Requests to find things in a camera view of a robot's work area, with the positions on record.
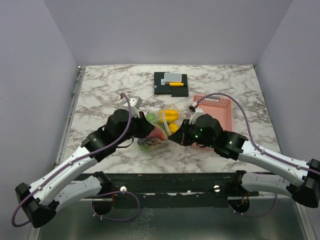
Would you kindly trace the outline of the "green toy lettuce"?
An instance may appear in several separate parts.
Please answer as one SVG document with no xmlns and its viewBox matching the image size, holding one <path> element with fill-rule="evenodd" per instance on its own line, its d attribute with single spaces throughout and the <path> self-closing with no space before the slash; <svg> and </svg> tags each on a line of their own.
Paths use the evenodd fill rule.
<svg viewBox="0 0 320 240">
<path fill-rule="evenodd" d="M 146 116 L 145 116 L 146 120 L 151 123 L 151 124 L 156 124 L 158 122 L 158 118 L 157 116 L 152 113 L 152 112 L 149 112 Z"/>
</svg>

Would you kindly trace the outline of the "red toy watermelon slice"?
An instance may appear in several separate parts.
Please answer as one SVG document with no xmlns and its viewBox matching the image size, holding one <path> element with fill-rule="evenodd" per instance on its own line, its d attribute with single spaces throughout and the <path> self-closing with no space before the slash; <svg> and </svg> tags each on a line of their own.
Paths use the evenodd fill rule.
<svg viewBox="0 0 320 240">
<path fill-rule="evenodd" d="M 167 132 L 159 125 L 154 124 L 154 129 L 150 132 L 150 134 L 147 136 L 148 139 L 151 138 L 157 138 L 161 141 L 167 140 Z"/>
</svg>

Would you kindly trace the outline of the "yellow toy bell pepper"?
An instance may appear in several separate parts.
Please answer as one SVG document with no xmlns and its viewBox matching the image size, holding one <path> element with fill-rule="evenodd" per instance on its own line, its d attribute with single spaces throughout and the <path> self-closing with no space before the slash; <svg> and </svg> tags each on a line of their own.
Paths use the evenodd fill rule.
<svg viewBox="0 0 320 240">
<path fill-rule="evenodd" d="M 158 111 L 158 121 L 163 123 L 166 121 L 167 123 L 175 122 L 179 119 L 179 112 L 173 109 L 159 110 Z"/>
</svg>

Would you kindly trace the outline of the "clear polka dot zip bag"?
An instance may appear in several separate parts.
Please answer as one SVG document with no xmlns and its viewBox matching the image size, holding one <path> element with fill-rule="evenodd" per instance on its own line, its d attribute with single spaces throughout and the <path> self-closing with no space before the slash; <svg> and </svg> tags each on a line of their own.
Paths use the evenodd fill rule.
<svg viewBox="0 0 320 240">
<path fill-rule="evenodd" d="M 168 137 L 180 128 L 184 119 L 183 112 L 174 104 L 148 112 L 145 117 L 154 126 L 154 130 L 147 137 L 137 139 L 138 147 L 144 152 L 166 145 Z"/>
</svg>

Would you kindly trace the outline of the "pink perforated plastic basket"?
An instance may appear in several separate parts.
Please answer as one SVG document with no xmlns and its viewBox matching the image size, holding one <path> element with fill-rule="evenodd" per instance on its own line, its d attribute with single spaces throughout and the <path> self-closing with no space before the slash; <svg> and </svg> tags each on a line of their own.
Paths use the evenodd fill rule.
<svg viewBox="0 0 320 240">
<path fill-rule="evenodd" d="M 233 131 L 233 102 L 231 99 L 215 95 L 205 98 L 198 104 L 198 109 L 202 109 L 204 114 L 208 114 L 217 119 L 226 131 Z"/>
</svg>

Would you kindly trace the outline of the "yellow toy lemon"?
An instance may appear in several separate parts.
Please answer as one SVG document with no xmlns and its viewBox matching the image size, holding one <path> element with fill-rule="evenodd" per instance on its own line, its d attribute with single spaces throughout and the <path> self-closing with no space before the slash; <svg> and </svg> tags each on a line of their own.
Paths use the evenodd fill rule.
<svg viewBox="0 0 320 240">
<path fill-rule="evenodd" d="M 168 125 L 168 128 L 170 133 L 174 134 L 179 129 L 179 126 L 176 123 L 172 122 L 171 124 Z"/>
</svg>

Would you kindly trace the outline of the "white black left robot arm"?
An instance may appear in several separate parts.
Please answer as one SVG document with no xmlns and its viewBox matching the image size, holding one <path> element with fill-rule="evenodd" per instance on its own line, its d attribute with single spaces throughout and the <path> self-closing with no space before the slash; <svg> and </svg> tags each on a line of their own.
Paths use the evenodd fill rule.
<svg viewBox="0 0 320 240">
<path fill-rule="evenodd" d="M 106 124 L 90 133 L 62 164 L 31 184 L 20 183 L 15 188 L 18 208 L 23 209 L 34 228 L 40 228 L 71 203 L 91 196 L 106 197 L 114 187 L 101 171 L 75 185 L 70 183 L 113 154 L 123 142 L 146 138 L 154 129 L 143 112 L 132 116 L 126 109 L 117 109 Z"/>
</svg>

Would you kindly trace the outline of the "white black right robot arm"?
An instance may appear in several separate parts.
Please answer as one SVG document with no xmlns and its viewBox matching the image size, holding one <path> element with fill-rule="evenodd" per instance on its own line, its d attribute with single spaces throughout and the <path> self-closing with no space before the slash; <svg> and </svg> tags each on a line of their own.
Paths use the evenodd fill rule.
<svg viewBox="0 0 320 240">
<path fill-rule="evenodd" d="M 168 139 L 181 146 L 203 145 L 220 157 L 253 164 L 269 172 L 266 177 L 245 172 L 242 178 L 231 181 L 229 189 L 236 196 L 246 191 L 264 191 L 289 196 L 308 208 L 320 205 L 319 160 L 294 159 L 262 148 L 239 133 L 224 130 L 208 114 L 183 120 Z"/>
</svg>

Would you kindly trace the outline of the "green toy grapes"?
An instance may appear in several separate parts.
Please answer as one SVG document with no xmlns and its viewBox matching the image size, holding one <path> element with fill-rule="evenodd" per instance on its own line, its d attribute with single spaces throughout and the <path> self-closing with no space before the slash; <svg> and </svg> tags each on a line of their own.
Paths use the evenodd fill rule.
<svg viewBox="0 0 320 240">
<path fill-rule="evenodd" d="M 159 147 L 162 146 L 162 142 L 158 140 L 157 138 L 155 139 L 138 139 L 137 140 L 137 145 L 140 150 L 144 152 L 150 152 L 153 151 Z"/>
</svg>

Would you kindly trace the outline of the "grey rectangular box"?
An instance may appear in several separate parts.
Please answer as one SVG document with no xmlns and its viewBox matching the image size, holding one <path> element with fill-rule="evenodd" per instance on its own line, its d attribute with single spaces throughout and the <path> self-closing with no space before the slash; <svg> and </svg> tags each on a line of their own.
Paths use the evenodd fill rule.
<svg viewBox="0 0 320 240">
<path fill-rule="evenodd" d="M 181 73 L 165 72 L 163 81 L 166 83 L 181 83 L 182 82 L 182 74 Z"/>
</svg>

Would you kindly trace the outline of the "yellow handled screwdriver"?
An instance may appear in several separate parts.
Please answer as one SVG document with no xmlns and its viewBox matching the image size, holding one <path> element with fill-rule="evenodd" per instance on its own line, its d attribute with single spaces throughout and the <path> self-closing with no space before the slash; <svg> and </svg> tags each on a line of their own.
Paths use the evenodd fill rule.
<svg viewBox="0 0 320 240">
<path fill-rule="evenodd" d="M 183 82 L 170 82 L 169 86 L 171 87 L 185 87 L 185 86 L 194 86 L 194 84 L 188 84 Z"/>
</svg>

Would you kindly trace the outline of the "black metal front rail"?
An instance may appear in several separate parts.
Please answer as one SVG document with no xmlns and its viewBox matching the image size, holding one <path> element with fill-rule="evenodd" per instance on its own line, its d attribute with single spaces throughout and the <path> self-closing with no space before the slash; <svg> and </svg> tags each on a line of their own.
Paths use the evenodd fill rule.
<svg viewBox="0 0 320 240">
<path fill-rule="evenodd" d="M 228 207 L 228 199 L 257 197 L 261 190 L 241 186 L 244 171 L 227 173 L 83 173 L 54 198 L 56 211 L 82 199 L 133 209 Z"/>
</svg>

